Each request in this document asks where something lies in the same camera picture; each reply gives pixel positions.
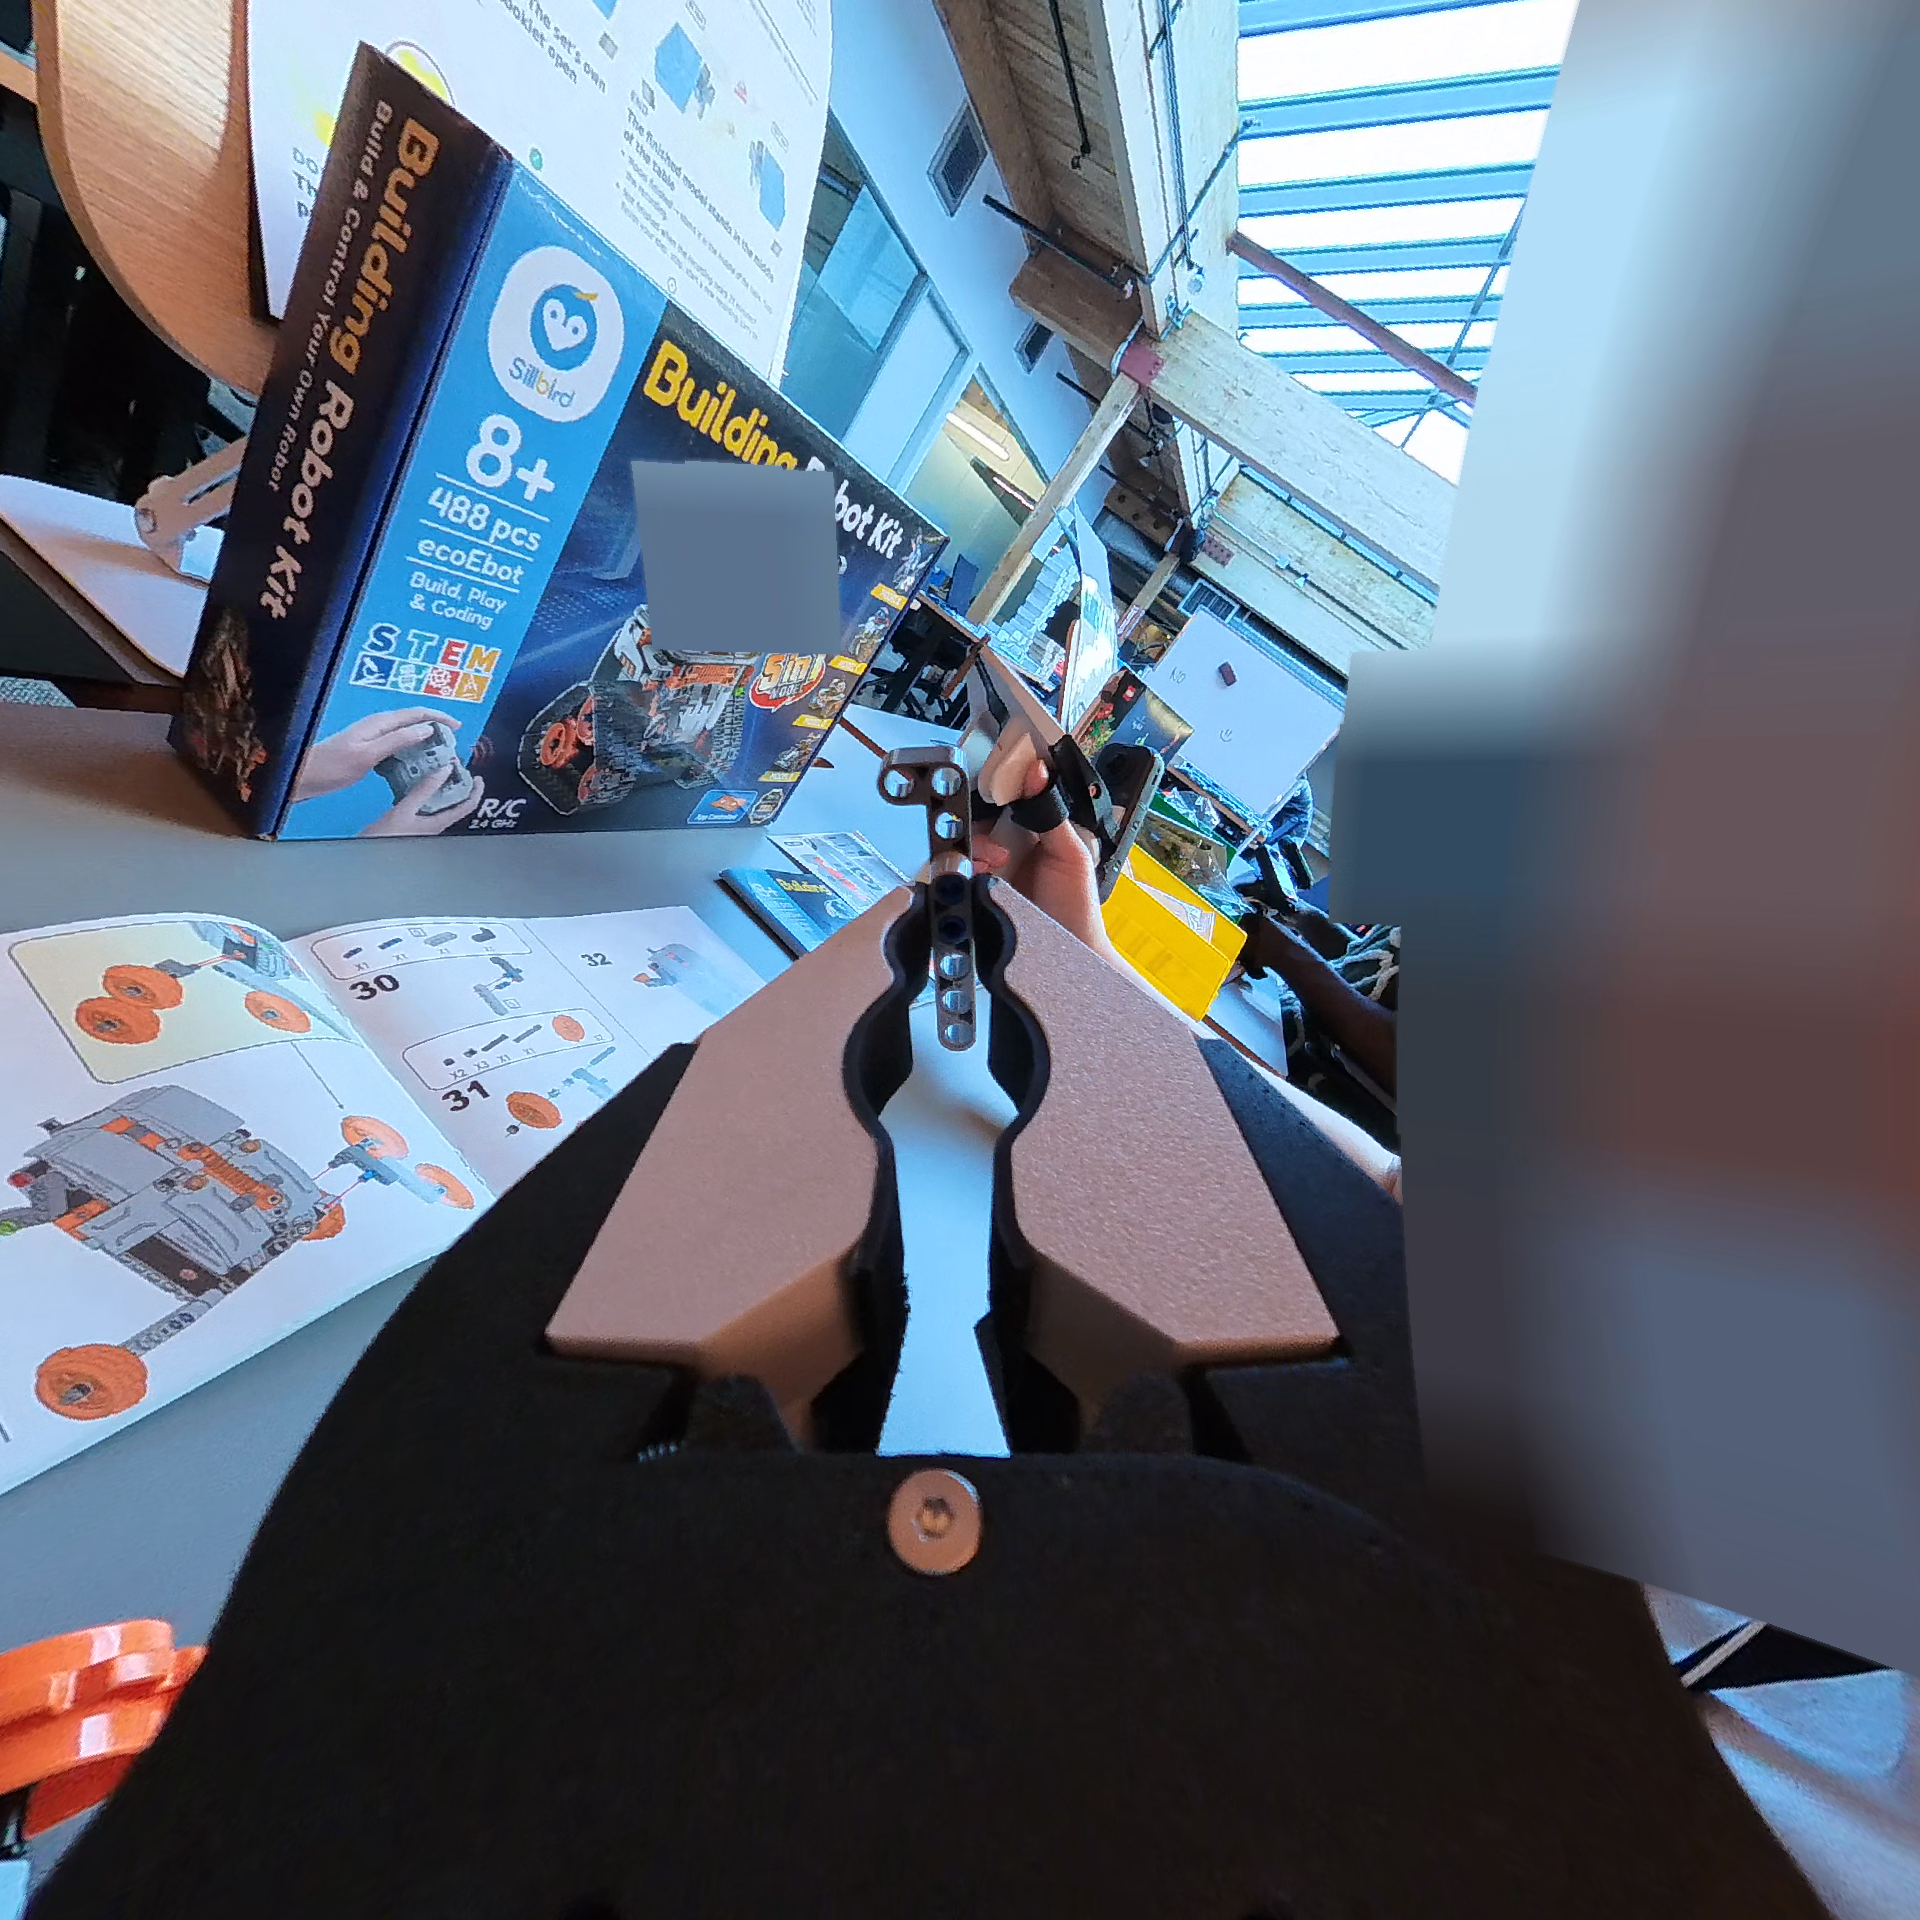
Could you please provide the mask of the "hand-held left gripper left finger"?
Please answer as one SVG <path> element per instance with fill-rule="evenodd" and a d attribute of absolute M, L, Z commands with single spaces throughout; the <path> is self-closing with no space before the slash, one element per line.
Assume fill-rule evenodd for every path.
<path fill-rule="evenodd" d="M 896 889 L 709 1026 L 547 1327 L 561 1354 L 753 1375 L 797 1441 L 872 1448 L 904 1336 L 896 1159 L 921 990 Z"/>

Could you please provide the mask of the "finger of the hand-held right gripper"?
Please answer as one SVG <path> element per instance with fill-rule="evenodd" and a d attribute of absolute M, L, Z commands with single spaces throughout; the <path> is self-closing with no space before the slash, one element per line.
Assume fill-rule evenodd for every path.
<path fill-rule="evenodd" d="M 966 725 L 960 737 L 965 765 L 985 765 L 1001 743 L 1019 737 L 1031 743 L 1043 764 L 1051 764 L 1057 743 L 1067 737 L 1040 694 L 1006 661 L 973 661 L 965 693 Z"/>

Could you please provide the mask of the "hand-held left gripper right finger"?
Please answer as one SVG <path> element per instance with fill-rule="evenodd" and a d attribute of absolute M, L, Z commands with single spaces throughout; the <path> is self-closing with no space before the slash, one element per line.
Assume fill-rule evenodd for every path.
<path fill-rule="evenodd" d="M 1193 1023 L 1001 880 L 975 885 L 989 1066 L 1016 1104 L 979 1325 L 1014 1450 L 1137 1375 L 1327 1360 L 1337 1322 Z"/>

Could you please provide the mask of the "grey angled building beam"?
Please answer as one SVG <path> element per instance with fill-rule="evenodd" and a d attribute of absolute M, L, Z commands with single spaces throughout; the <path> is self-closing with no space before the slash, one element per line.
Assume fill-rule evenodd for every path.
<path fill-rule="evenodd" d="M 969 769 L 955 746 L 896 749 L 880 764 L 877 790 L 889 805 L 921 808 L 925 816 L 928 876 L 921 890 L 935 1023 L 949 1052 L 966 1052 L 975 1042 Z"/>

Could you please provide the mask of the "person's right forearm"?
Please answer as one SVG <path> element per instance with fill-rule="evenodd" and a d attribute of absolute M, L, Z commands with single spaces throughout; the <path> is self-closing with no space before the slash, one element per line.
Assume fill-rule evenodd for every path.
<path fill-rule="evenodd" d="M 1401 1157 L 1397 1149 L 1368 1136 L 1357 1122 L 1324 1098 L 1302 1093 L 1291 1080 L 1276 1078 L 1273 1087 L 1291 1101 L 1352 1165 L 1357 1165 L 1397 1204 L 1404 1204 Z"/>

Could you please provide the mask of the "person's right hand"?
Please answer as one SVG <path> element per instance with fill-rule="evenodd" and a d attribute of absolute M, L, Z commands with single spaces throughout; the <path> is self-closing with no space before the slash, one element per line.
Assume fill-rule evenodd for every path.
<path fill-rule="evenodd" d="M 1119 967 L 1100 912 L 1095 846 L 1072 824 L 1070 802 L 1033 735 L 1004 735 L 973 805 L 972 857 L 1081 944 Z"/>

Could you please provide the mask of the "dark toy set box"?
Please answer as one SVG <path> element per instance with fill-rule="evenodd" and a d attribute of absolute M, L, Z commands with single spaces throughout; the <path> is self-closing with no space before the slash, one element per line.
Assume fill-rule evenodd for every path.
<path fill-rule="evenodd" d="M 1072 737 L 1088 765 L 1100 768 L 1100 757 L 1111 744 L 1144 746 L 1173 764 L 1191 733 L 1191 722 L 1167 706 L 1137 671 L 1119 665 L 1081 716 Z"/>

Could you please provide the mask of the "black table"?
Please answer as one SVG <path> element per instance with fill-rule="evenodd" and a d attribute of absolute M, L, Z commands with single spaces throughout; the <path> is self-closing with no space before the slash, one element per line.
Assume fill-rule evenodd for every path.
<path fill-rule="evenodd" d="M 939 593 L 921 592 L 889 637 L 897 665 L 875 662 L 855 701 L 953 727 L 966 704 L 966 674 L 987 634 L 987 629 L 951 610 Z"/>

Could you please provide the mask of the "yellow plastic bin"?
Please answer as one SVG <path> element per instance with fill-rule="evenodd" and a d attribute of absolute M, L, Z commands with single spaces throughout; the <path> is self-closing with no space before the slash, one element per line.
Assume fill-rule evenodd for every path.
<path fill-rule="evenodd" d="M 1133 848 L 1101 904 L 1117 952 L 1183 1015 L 1201 1021 L 1238 961 L 1243 932 L 1150 853 Z"/>

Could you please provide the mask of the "white printed standing sign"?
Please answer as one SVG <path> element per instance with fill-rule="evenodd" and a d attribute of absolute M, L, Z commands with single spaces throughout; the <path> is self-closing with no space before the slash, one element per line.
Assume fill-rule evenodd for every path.
<path fill-rule="evenodd" d="M 1104 686 L 1112 679 L 1119 665 L 1119 647 L 1109 550 L 1081 510 L 1075 506 L 1065 525 L 1077 564 L 1077 586 L 1072 586 L 1065 601 L 1072 612 L 1072 626 L 1063 641 L 1057 718 L 1063 732 L 1075 733 L 1081 729 Z"/>

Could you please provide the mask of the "white board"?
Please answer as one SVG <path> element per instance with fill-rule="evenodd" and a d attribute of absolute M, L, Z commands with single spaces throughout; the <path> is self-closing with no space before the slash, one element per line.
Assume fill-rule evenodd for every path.
<path fill-rule="evenodd" d="M 1143 676 L 1191 733 L 1177 753 L 1243 821 L 1260 821 L 1335 737 L 1341 700 L 1211 612 L 1193 612 Z"/>

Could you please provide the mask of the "small printed leaflet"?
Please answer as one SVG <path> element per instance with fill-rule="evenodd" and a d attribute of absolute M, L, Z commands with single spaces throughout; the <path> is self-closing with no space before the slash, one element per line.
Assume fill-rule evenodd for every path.
<path fill-rule="evenodd" d="M 855 912 L 909 885 L 861 832 L 772 832 L 768 842 Z"/>

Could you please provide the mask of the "small blue booklet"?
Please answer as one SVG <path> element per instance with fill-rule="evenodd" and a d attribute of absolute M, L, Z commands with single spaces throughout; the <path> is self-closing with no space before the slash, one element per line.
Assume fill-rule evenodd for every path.
<path fill-rule="evenodd" d="M 819 950 L 884 893 L 852 889 L 812 871 L 725 868 L 717 880 L 796 957 Z"/>

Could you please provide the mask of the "open instruction booklet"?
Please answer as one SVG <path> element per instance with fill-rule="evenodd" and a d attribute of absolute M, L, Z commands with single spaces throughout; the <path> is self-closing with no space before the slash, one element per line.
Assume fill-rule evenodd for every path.
<path fill-rule="evenodd" d="M 433 1257 L 758 984 L 680 904 L 9 932 L 5 1489 Z"/>

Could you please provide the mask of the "blue robot kit box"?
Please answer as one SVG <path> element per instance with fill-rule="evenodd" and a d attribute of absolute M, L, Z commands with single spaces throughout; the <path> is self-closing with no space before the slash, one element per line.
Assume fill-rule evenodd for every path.
<path fill-rule="evenodd" d="M 262 841 L 768 824 L 941 546 L 363 46 L 174 743 Z"/>

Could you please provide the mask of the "white instruction poster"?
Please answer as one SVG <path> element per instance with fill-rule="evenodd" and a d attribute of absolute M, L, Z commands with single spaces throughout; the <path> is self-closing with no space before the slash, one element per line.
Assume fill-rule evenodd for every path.
<path fill-rule="evenodd" d="M 361 41 L 780 376 L 824 144 L 828 2 L 251 2 L 255 226 L 273 317 Z"/>

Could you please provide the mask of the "orange toy wheel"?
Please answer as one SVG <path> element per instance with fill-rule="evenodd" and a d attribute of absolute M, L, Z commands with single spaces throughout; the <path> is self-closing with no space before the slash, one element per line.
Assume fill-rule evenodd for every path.
<path fill-rule="evenodd" d="M 100 1623 L 1 1655 L 1 1793 L 29 1796 L 29 1832 L 100 1804 L 152 1743 L 204 1661 L 158 1618 Z"/>

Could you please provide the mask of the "white stand base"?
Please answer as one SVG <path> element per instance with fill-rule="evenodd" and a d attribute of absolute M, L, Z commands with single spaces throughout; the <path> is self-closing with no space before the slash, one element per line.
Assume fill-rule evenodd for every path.
<path fill-rule="evenodd" d="M 177 681 L 247 447 L 152 480 L 134 504 L 7 473 L 5 556 L 136 681 Z"/>

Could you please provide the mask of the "person's white shirt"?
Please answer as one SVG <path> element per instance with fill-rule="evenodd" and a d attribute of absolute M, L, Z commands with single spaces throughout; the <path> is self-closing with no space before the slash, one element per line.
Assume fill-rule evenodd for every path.
<path fill-rule="evenodd" d="M 1662 1589 L 1644 1596 L 1719 1756 L 1823 1905 L 1915 1917 L 1915 1676 Z"/>

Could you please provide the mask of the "curved wooden board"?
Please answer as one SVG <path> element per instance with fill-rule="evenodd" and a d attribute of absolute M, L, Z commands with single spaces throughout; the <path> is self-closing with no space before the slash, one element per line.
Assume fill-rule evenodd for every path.
<path fill-rule="evenodd" d="M 245 2 L 35 2 L 39 133 L 64 210 L 127 306 L 259 394 Z"/>

